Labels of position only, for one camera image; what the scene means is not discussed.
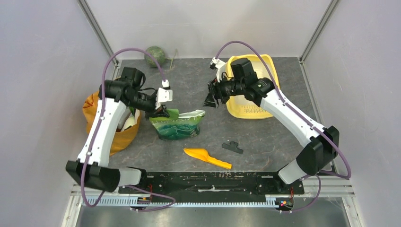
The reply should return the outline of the green cat litter bag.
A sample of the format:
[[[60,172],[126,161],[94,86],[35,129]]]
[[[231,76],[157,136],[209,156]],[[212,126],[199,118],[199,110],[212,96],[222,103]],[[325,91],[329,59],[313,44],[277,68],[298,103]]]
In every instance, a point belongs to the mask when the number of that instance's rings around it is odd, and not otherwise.
[[[200,133],[200,122],[206,111],[194,110],[179,113],[178,109],[167,109],[169,117],[149,118],[161,140],[183,140],[193,138]]]

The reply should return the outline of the black bag clip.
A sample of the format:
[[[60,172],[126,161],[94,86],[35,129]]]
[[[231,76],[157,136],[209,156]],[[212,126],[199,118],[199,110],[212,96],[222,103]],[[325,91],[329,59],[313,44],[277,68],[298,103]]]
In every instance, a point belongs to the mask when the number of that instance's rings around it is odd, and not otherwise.
[[[222,148],[233,151],[237,154],[243,154],[243,150],[238,147],[238,143],[235,141],[229,141],[228,143],[223,143]]]

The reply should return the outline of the orange plastic litter scoop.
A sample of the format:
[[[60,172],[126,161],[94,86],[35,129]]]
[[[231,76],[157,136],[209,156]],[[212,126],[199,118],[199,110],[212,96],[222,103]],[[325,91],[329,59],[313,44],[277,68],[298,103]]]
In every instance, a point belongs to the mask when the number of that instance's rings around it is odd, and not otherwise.
[[[214,157],[211,157],[209,155],[208,151],[204,148],[184,148],[183,150],[184,150],[185,154],[187,154],[193,158],[199,159],[201,161],[204,161],[204,162],[207,162],[207,163],[210,163],[215,166],[219,166],[221,168],[228,169],[228,170],[230,170],[232,168],[232,165],[230,163],[221,161]]]

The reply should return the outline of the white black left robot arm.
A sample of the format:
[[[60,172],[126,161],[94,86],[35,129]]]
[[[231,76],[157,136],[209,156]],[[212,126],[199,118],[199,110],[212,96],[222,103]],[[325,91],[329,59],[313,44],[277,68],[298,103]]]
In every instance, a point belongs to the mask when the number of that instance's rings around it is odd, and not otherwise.
[[[143,177],[145,170],[108,166],[115,133],[129,108],[144,111],[149,117],[169,117],[165,106],[173,99],[169,81],[162,78],[162,86],[151,95],[143,92],[145,81],[143,72],[126,68],[120,78],[104,80],[100,85],[97,110],[87,141],[77,160],[66,164],[67,173],[82,188],[113,192],[118,187],[130,185],[137,193],[147,190],[148,180]]]

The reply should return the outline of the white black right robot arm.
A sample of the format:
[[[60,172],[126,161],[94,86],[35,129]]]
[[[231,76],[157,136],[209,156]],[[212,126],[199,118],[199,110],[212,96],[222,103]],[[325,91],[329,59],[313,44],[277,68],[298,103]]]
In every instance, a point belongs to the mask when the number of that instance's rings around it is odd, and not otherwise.
[[[210,68],[216,70],[216,78],[208,83],[204,106],[217,108],[232,96],[244,96],[278,119],[303,147],[295,160],[278,171],[278,177],[273,180],[276,192],[286,193],[294,181],[317,174],[337,157],[339,131],[333,126],[326,128],[295,107],[270,79],[258,78],[248,58],[230,64],[231,78],[227,63],[220,59],[213,58]]]

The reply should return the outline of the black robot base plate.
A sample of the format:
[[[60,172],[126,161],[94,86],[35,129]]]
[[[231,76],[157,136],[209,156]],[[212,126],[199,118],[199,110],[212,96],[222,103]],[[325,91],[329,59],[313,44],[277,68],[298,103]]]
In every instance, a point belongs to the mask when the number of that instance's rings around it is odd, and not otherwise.
[[[251,192],[252,194],[304,194],[300,180],[285,184],[276,172],[147,172],[138,188],[160,194],[174,192]]]

